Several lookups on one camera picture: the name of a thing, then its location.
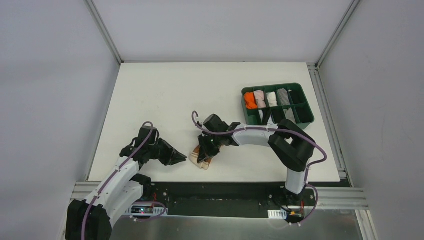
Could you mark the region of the brown underwear beige waistband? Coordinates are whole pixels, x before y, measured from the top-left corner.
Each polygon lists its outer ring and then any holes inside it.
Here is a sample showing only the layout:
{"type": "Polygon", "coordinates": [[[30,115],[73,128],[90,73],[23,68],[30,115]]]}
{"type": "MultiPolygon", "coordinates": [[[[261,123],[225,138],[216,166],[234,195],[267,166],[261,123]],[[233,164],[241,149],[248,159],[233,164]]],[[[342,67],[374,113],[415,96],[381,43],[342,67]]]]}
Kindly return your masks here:
{"type": "Polygon", "coordinates": [[[199,153],[200,153],[200,145],[196,146],[195,149],[190,153],[188,157],[189,160],[199,169],[208,170],[212,162],[212,158],[208,158],[203,160],[202,162],[198,162],[199,153]]]}

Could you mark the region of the green divided plastic tray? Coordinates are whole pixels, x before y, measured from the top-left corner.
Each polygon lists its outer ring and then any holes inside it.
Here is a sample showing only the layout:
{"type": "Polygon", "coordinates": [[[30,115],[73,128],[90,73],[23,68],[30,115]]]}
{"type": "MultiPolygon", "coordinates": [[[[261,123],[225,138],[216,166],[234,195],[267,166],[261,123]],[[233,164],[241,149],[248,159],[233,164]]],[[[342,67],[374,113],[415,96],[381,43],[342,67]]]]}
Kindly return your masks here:
{"type": "Polygon", "coordinates": [[[315,117],[310,108],[306,95],[302,86],[298,83],[286,83],[286,84],[276,84],[276,85],[264,85],[264,86],[251,86],[245,87],[241,91],[242,95],[242,106],[243,112],[247,125],[261,126],[261,118],[259,115],[259,110],[261,109],[271,109],[272,117],[275,124],[279,124],[282,120],[285,120],[284,109],[294,108],[294,114],[296,119],[296,125],[304,130],[307,126],[314,122],[315,117]],[[290,100],[290,105],[281,105],[277,90],[286,89],[288,91],[288,96],[290,100]],[[254,92],[261,90],[265,95],[265,108],[257,109],[247,109],[244,102],[244,94],[248,92],[254,92]],[[275,92],[277,97],[278,106],[270,107],[266,93],[275,92]]]}

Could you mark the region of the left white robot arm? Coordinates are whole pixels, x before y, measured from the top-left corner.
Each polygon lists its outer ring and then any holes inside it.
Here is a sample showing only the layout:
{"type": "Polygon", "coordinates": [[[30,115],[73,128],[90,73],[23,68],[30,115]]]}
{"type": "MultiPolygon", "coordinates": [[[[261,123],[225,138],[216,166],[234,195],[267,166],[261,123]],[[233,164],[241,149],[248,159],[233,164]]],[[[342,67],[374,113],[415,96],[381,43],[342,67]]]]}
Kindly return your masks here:
{"type": "Polygon", "coordinates": [[[139,222],[164,215],[167,208],[157,201],[151,178],[139,173],[150,160],[173,166],[185,162],[187,156],[162,139],[151,122],[146,122],[138,136],[120,151],[108,176],[85,198],[70,202],[65,239],[108,240],[122,216],[139,222]]]}

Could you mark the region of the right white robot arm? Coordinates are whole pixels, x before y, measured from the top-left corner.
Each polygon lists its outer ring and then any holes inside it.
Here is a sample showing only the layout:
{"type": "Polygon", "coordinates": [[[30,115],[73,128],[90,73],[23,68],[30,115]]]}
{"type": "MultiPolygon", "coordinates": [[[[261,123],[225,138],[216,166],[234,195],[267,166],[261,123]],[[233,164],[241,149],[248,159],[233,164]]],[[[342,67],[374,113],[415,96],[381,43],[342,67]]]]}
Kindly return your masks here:
{"type": "Polygon", "coordinates": [[[247,125],[240,122],[227,124],[216,115],[195,125],[202,130],[198,147],[194,150],[198,164],[208,162],[220,153],[223,146],[269,147],[287,169],[284,200],[296,205],[304,198],[307,165],[316,148],[315,141],[290,120],[283,119],[272,125],[247,125]]]}

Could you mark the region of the orange rolled underwear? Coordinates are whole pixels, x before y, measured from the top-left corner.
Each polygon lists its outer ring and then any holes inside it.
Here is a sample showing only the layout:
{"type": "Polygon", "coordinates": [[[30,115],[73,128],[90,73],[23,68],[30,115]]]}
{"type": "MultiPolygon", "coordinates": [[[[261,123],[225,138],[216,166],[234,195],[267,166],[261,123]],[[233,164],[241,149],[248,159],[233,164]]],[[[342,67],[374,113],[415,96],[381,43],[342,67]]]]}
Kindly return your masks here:
{"type": "Polygon", "coordinates": [[[255,95],[254,95],[253,92],[246,92],[243,95],[243,99],[244,99],[245,107],[248,110],[253,110],[253,109],[258,108],[258,105],[256,103],[256,99],[255,99],[255,95]]]}

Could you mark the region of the black white rolled underwear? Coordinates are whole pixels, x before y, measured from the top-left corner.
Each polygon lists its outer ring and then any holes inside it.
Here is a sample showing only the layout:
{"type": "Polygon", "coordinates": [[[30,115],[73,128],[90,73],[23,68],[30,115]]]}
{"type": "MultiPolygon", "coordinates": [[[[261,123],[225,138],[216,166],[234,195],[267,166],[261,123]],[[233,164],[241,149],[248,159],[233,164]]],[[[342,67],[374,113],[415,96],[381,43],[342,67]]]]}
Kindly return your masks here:
{"type": "Polygon", "coordinates": [[[260,125],[261,126],[271,126],[275,124],[275,121],[273,119],[272,111],[270,108],[264,108],[260,109],[259,111],[260,116],[260,125]]]}

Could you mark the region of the pink rolled underwear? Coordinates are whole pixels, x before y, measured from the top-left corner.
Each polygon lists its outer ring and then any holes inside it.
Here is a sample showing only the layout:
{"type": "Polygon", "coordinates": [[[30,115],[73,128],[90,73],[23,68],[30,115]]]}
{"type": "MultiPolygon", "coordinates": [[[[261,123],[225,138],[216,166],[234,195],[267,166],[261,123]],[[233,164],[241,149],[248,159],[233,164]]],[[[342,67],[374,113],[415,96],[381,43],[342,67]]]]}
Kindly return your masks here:
{"type": "Polygon", "coordinates": [[[258,109],[266,108],[266,102],[265,102],[265,93],[262,90],[256,90],[253,92],[254,98],[256,101],[256,105],[258,109]]]}

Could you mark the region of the grey striped rolled underwear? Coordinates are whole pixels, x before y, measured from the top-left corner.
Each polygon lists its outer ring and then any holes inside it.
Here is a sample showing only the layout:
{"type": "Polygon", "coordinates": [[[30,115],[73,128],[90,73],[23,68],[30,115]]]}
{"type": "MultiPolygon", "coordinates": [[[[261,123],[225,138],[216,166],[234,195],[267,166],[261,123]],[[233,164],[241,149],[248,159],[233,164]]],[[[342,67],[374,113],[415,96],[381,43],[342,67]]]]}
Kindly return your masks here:
{"type": "Polygon", "coordinates": [[[276,92],[277,92],[280,104],[282,106],[288,106],[291,104],[289,99],[289,92],[286,89],[280,88],[276,92]]]}

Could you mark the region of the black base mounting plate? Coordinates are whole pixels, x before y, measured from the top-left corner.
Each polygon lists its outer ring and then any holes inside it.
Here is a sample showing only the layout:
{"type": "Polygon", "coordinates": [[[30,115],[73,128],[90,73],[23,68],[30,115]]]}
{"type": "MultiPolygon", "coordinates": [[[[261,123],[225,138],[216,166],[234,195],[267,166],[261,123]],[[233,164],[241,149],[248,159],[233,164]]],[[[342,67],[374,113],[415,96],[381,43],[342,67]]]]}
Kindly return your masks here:
{"type": "Polygon", "coordinates": [[[284,210],[287,216],[302,218],[316,200],[313,189],[306,187],[294,195],[282,182],[156,182],[133,205],[163,207],[168,209],[164,217],[268,219],[268,210],[284,210]]]}

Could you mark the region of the right aluminium rail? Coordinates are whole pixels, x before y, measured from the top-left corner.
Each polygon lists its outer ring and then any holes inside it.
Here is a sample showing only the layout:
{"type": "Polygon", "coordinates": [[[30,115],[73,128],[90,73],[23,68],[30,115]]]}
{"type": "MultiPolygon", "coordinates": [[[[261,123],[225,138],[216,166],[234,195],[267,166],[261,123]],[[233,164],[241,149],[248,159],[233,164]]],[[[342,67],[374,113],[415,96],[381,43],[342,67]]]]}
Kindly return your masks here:
{"type": "Polygon", "coordinates": [[[369,210],[369,204],[362,188],[316,187],[319,210],[369,210]]]}

